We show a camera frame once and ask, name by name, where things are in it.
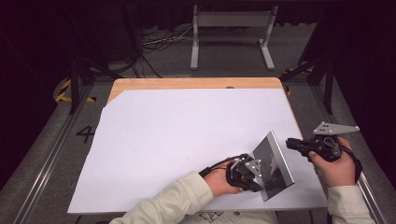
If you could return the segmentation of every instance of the handheld controller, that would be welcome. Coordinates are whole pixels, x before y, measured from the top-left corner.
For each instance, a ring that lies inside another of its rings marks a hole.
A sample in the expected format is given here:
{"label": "handheld controller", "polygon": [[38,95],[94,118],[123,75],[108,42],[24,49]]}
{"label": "handheld controller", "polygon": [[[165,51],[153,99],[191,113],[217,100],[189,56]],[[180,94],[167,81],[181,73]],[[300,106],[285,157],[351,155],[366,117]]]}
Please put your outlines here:
{"label": "handheld controller", "polygon": [[262,190],[262,187],[258,183],[254,182],[255,176],[261,176],[261,161],[254,160],[248,154],[241,154],[240,156],[220,161],[211,167],[206,167],[199,173],[199,175],[201,177],[205,177],[213,170],[221,169],[217,167],[218,165],[232,160],[236,161],[225,168],[227,182],[231,186],[242,188],[244,191],[251,190],[253,192],[257,192]]}
{"label": "handheld controller", "polygon": [[345,152],[355,163],[355,182],[357,182],[361,176],[361,162],[355,157],[349,148],[339,144],[337,134],[358,132],[359,130],[360,128],[358,126],[350,127],[322,122],[313,131],[314,137],[312,139],[300,140],[296,138],[288,138],[286,146],[290,149],[299,151],[301,155],[307,157],[310,162],[312,162],[308,155],[310,151],[318,153],[325,161],[329,162],[338,160],[341,157],[341,153]]}

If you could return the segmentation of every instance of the metal stand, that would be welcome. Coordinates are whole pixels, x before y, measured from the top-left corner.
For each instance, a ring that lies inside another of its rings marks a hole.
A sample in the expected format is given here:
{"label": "metal stand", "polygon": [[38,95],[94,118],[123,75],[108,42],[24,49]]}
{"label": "metal stand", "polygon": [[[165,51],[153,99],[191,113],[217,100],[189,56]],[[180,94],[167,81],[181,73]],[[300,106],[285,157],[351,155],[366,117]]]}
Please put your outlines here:
{"label": "metal stand", "polygon": [[317,58],[312,62],[305,63],[296,69],[288,72],[287,74],[282,75],[279,80],[281,82],[287,81],[292,77],[295,77],[302,73],[304,70],[315,66],[312,70],[312,73],[306,79],[309,85],[317,86],[319,82],[323,79],[324,75],[326,75],[325,82],[325,92],[324,92],[324,105],[329,112],[332,114],[332,81],[333,81],[333,65],[330,59]]}
{"label": "metal stand", "polygon": [[268,41],[274,26],[277,7],[273,7],[272,11],[241,11],[241,12],[217,12],[217,11],[198,11],[198,7],[194,6],[193,12],[193,42],[191,53],[191,70],[198,69],[198,53],[199,39],[198,27],[200,26],[265,26],[265,37],[259,39],[262,56],[268,70],[274,70],[270,52],[268,50]]}

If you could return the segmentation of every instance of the person's right hand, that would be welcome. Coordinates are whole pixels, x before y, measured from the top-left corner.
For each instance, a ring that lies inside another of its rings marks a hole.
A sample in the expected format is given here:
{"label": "person's right hand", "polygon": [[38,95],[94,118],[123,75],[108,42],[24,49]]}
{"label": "person's right hand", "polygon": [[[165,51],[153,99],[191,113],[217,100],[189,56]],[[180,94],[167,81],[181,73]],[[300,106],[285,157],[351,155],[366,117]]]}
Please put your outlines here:
{"label": "person's right hand", "polygon": [[[349,141],[338,137],[339,144],[352,150]],[[340,186],[355,186],[355,163],[345,152],[337,161],[328,162],[323,160],[319,154],[311,151],[309,157],[312,162],[323,172],[324,179],[329,188]]]}

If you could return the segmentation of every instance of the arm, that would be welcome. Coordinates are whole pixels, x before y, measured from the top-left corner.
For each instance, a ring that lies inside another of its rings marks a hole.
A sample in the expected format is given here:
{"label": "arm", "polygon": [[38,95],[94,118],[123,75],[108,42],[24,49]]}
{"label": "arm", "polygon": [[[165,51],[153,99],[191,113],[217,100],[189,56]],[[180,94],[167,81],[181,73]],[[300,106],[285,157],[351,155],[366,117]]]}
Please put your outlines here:
{"label": "arm", "polygon": [[[227,164],[223,163],[219,167],[227,167]],[[205,179],[191,172],[110,223],[178,223],[185,215],[193,215],[201,210],[214,197],[237,192],[240,192],[240,188],[227,183],[223,169],[212,171]]]}
{"label": "arm", "polygon": [[[344,138],[338,138],[339,143],[351,148]],[[362,198],[361,190],[355,184],[355,164],[343,153],[337,161],[327,162],[317,153],[310,152],[312,162],[322,170],[326,184],[329,187],[329,214],[332,223],[374,223],[370,218],[367,206]]]}

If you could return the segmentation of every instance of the person's left hand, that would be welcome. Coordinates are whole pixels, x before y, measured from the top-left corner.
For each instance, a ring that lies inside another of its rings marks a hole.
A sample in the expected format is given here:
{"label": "person's left hand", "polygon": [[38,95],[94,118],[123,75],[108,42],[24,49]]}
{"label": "person's left hand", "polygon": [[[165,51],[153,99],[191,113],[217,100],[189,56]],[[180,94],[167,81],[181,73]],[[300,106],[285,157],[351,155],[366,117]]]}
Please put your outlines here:
{"label": "person's left hand", "polygon": [[226,169],[227,165],[230,163],[234,163],[234,161],[226,161],[220,164],[215,170],[204,177],[204,180],[215,197],[219,197],[223,194],[236,194],[243,191],[241,188],[233,187],[227,182]]}

